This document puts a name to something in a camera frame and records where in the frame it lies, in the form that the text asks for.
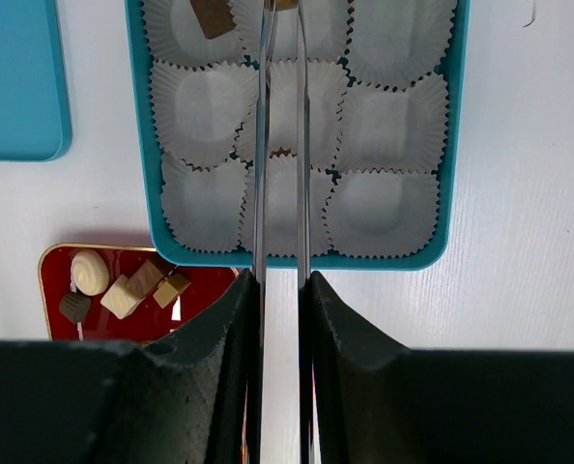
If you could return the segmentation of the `white square chocolate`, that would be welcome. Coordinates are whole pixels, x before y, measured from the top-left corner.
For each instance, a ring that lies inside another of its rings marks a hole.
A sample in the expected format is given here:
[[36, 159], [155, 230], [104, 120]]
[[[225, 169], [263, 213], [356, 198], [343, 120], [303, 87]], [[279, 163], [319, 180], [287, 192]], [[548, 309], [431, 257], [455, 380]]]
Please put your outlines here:
[[119, 275], [100, 299], [100, 304], [119, 320], [129, 317], [142, 299], [129, 289], [129, 279]]

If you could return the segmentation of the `golden fluted chocolate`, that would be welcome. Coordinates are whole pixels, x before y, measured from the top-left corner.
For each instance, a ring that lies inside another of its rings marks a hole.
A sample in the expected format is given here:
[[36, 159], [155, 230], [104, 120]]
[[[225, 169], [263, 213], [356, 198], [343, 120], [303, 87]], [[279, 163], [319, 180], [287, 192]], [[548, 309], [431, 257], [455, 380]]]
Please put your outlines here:
[[298, 0], [270, 0], [270, 8], [278, 12], [295, 9], [298, 6]]

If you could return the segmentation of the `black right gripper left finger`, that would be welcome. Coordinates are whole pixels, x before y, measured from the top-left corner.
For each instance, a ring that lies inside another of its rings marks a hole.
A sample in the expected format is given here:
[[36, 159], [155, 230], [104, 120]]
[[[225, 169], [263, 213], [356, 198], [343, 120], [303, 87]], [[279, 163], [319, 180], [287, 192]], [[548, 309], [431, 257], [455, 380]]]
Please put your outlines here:
[[256, 290], [144, 347], [0, 340], [0, 463], [240, 462]]

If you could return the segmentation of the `teal tin lid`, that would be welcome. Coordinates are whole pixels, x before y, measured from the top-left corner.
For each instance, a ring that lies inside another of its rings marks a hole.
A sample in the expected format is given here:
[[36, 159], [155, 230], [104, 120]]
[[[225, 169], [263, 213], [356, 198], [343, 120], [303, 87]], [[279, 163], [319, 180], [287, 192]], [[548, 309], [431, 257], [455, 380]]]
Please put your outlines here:
[[71, 144], [57, 3], [0, 0], [0, 161], [55, 160]]

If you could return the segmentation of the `dark ridged cup chocolate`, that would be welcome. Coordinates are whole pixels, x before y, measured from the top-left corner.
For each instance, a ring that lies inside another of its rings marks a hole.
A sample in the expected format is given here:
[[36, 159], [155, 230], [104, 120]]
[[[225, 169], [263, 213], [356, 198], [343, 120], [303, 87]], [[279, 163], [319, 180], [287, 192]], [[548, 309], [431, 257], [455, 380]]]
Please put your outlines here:
[[82, 323], [91, 308], [91, 299], [81, 293], [67, 292], [59, 303], [59, 312], [71, 323]]

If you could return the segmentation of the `metal tongs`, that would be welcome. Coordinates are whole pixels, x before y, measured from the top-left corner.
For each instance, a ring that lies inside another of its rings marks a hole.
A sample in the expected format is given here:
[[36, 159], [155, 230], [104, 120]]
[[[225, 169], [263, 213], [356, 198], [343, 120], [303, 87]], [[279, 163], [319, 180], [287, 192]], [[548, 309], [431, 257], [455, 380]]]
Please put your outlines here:
[[[314, 401], [313, 356], [311, 322], [307, 312], [308, 287], [311, 276], [310, 251], [310, 145], [309, 96], [307, 50], [304, 33], [302, 1], [298, 1], [297, 37], [297, 267], [298, 267], [298, 330], [299, 330], [299, 430], [300, 462], [313, 463], [314, 453]], [[258, 100], [256, 108], [256, 139], [254, 158], [254, 219], [252, 245], [252, 274], [256, 281], [257, 322], [255, 344], [248, 377], [246, 405], [247, 463], [261, 461], [261, 426], [263, 397], [263, 368], [265, 344], [265, 312], [267, 281], [267, 210], [269, 168], [269, 133], [271, 75], [270, 64], [274, 49], [274, 16], [276, 9], [264, 3], [262, 16]]]

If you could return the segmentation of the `dark house-shaped chocolate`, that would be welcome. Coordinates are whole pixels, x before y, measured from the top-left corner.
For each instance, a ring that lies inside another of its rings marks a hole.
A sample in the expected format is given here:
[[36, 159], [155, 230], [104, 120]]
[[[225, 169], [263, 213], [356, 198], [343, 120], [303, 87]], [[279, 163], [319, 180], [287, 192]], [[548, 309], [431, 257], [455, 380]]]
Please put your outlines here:
[[190, 0], [189, 3], [206, 39], [216, 39], [235, 29], [227, 0]]

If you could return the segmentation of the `brown square chocolate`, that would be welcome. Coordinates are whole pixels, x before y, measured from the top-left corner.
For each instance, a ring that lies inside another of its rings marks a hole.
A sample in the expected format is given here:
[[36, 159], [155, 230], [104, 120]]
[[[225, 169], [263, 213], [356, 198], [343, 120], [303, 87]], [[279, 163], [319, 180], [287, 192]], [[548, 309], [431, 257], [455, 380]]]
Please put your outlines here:
[[129, 279], [127, 289], [135, 297], [144, 299], [171, 269], [171, 265], [166, 262], [148, 259]]

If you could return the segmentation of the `golden square chocolate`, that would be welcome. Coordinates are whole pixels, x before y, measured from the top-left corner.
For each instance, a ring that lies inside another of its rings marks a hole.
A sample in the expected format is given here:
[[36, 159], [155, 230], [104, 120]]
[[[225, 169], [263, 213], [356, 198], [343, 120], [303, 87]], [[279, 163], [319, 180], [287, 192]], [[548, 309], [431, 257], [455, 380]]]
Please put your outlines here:
[[189, 279], [185, 275], [175, 272], [159, 283], [153, 298], [161, 308], [166, 308], [178, 299], [189, 286]]

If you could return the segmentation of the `red rectangular tray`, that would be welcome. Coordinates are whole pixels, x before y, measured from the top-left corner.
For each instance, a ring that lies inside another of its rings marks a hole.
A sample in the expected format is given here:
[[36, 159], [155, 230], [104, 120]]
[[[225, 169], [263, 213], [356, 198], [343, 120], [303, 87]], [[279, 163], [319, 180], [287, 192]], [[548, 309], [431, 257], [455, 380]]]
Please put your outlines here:
[[160, 306], [152, 295], [148, 295], [132, 315], [118, 319], [100, 304], [99, 296], [93, 296], [85, 319], [76, 325], [60, 312], [59, 306], [73, 288], [72, 260], [83, 250], [92, 250], [100, 255], [111, 281], [121, 275], [131, 277], [145, 261], [159, 257], [155, 249], [140, 246], [57, 244], [47, 248], [39, 260], [38, 281], [46, 330], [51, 340], [125, 339], [141, 344], [153, 342], [213, 304], [239, 273], [233, 267], [175, 265], [173, 269], [185, 276], [190, 286], [166, 306]]

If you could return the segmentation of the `white paper cup liner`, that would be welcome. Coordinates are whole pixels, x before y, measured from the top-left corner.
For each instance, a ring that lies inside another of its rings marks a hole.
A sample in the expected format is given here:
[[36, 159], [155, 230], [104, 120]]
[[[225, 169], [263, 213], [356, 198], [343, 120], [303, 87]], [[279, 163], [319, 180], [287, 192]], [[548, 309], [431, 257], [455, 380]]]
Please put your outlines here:
[[[272, 152], [297, 152], [297, 64], [282, 60], [271, 65], [270, 133]], [[312, 60], [307, 63], [309, 96], [309, 145], [313, 167], [331, 169], [339, 149], [339, 116], [347, 94], [346, 72], [335, 62]], [[235, 88], [228, 92], [232, 103], [241, 108], [236, 122], [242, 128], [235, 137], [235, 151], [246, 161], [254, 158], [258, 72], [247, 66], [231, 66], [228, 76]]]
[[[260, 53], [261, 26], [264, 12], [262, 0], [228, 2], [243, 43], [244, 53], [257, 60]], [[307, 57], [320, 61], [336, 61], [342, 54], [349, 30], [347, 0], [304, 1], [302, 5]], [[298, 10], [276, 10], [274, 16], [274, 60], [297, 58]]]
[[336, 169], [433, 172], [444, 154], [448, 113], [447, 84], [437, 73], [405, 90], [355, 85], [342, 106]]
[[405, 89], [445, 57], [455, 1], [358, 0], [353, 8], [347, 59], [356, 82]]
[[[293, 257], [297, 252], [297, 158], [277, 156], [269, 168], [266, 250], [268, 255]], [[254, 219], [254, 173], [246, 176], [246, 191], [240, 225], [241, 246], [252, 250]], [[314, 256], [330, 250], [330, 236], [323, 219], [333, 182], [330, 175], [313, 168], [310, 172], [310, 251]]]
[[354, 258], [404, 258], [433, 239], [439, 182], [432, 174], [350, 171], [324, 210], [331, 247]]
[[231, 252], [239, 246], [247, 177], [242, 161], [229, 159], [198, 170], [165, 153], [161, 173], [163, 216], [177, 243], [211, 253]]
[[207, 39], [188, 1], [143, 1], [142, 17], [154, 59], [188, 68], [244, 61], [238, 32]]
[[246, 65], [193, 69], [156, 60], [150, 94], [160, 148], [195, 167], [223, 163], [254, 108], [257, 85], [257, 71]]

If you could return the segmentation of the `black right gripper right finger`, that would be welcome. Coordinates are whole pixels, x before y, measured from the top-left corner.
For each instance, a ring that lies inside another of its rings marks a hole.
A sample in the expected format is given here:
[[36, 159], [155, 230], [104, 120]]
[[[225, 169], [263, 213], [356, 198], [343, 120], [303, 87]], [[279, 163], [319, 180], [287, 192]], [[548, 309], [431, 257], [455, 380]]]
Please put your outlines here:
[[574, 352], [407, 347], [313, 273], [325, 463], [574, 463]]

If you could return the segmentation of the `white oval chocolate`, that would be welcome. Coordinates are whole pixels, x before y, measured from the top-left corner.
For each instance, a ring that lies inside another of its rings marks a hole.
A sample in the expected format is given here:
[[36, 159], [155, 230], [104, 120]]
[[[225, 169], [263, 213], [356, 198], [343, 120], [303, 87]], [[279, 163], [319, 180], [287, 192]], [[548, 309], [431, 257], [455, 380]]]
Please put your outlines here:
[[92, 249], [80, 250], [72, 258], [72, 282], [86, 296], [103, 293], [109, 284], [109, 271], [100, 255]]

